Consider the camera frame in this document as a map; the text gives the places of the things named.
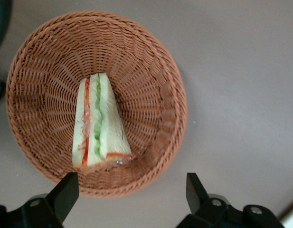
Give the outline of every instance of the brown wicker basket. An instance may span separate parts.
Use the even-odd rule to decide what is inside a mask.
[[[96,72],[110,78],[133,160],[79,173],[80,192],[122,196],[164,172],[187,121],[186,95],[173,58],[137,22],[103,11],[79,11],[36,29],[10,68],[9,123],[29,161],[52,181],[60,181],[75,171],[72,140],[79,82]]]

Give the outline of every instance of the red pepper strip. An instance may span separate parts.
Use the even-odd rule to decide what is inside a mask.
[[[122,157],[122,158],[131,158],[132,155],[131,154],[124,154],[124,153],[117,153],[117,152],[113,152],[113,153],[107,153],[106,155],[107,158],[113,158],[113,157]]]
[[[88,145],[89,145],[89,130],[90,130],[90,104],[89,104],[89,82],[90,79],[87,79],[85,82],[85,90],[84,90],[84,114],[82,120],[84,122],[83,127],[83,135],[85,136],[84,142],[85,143],[85,152],[82,159],[82,165],[87,165],[87,158],[88,158]]]

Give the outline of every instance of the round basket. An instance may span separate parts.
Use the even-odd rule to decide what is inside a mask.
[[[78,173],[80,192],[96,197],[133,193],[175,157],[186,121],[186,95],[170,53],[128,18],[79,11],[30,34],[13,59],[6,90],[9,123],[29,161],[60,181],[72,165],[76,97],[82,78],[105,72],[124,121],[133,160]]]

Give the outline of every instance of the gray surface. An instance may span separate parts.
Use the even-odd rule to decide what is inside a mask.
[[[238,209],[254,203],[278,214],[293,200],[293,0],[18,0],[1,72],[37,26],[85,9],[127,16],[163,43],[181,70],[189,120],[159,179],[118,199],[80,197],[65,227],[174,227],[189,213],[188,171]],[[0,203],[15,209],[53,186],[21,153],[1,100]]]

